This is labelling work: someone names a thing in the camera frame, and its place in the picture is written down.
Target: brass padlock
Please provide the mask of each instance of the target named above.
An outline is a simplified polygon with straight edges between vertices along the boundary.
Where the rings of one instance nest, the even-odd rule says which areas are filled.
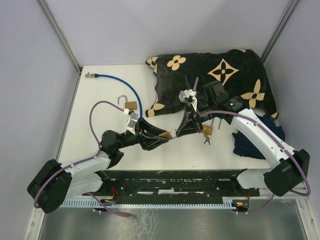
[[[165,132],[163,132],[163,133],[160,133],[160,134],[158,135],[158,137],[165,138],[165,139],[168,139],[168,140],[173,139],[173,137],[171,136],[171,134],[170,134],[168,131],[165,131]]]
[[[137,102],[136,101],[128,101],[124,104],[124,107],[129,110],[137,110]]]
[[[208,125],[202,125],[202,126],[203,126],[202,133],[206,134],[208,136],[211,136],[214,128],[212,126],[208,126]]]

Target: open padlock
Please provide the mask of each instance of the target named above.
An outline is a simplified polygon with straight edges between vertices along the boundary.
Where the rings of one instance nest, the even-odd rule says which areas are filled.
[[[120,95],[118,97],[118,105],[120,103],[120,98],[124,97],[125,98],[125,104],[124,104],[124,108],[125,109],[129,109],[129,110],[137,110],[138,109],[138,105],[136,101],[128,101],[128,98],[126,95]]]
[[[213,131],[213,125],[214,125],[214,120],[212,119],[211,121],[211,126],[208,125],[202,125],[203,129],[202,129],[202,133],[206,136],[211,136],[212,135],[212,131]]]

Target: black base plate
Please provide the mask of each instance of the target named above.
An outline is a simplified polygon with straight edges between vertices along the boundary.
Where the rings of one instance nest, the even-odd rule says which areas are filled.
[[[222,197],[247,197],[248,189],[230,180],[239,170],[104,171],[110,178],[96,196],[118,192],[118,204],[221,204]],[[174,193],[161,193],[170,190]],[[249,189],[258,197],[258,189]]]

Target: white wall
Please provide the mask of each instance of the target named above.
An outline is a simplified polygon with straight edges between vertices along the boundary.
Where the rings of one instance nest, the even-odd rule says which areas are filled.
[[[299,4],[266,70],[286,140],[310,156],[308,179],[313,208],[320,221],[320,1]]]
[[[263,52],[289,0],[47,0],[79,63],[151,56]]]
[[[23,239],[27,186],[57,154],[76,77],[36,1],[0,1],[1,240]]]

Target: key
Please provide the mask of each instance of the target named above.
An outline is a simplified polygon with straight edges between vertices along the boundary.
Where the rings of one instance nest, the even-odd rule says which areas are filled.
[[[210,137],[208,137],[208,136],[205,137],[205,142],[204,142],[203,144],[206,144],[207,142],[208,142],[209,145],[210,145]]]

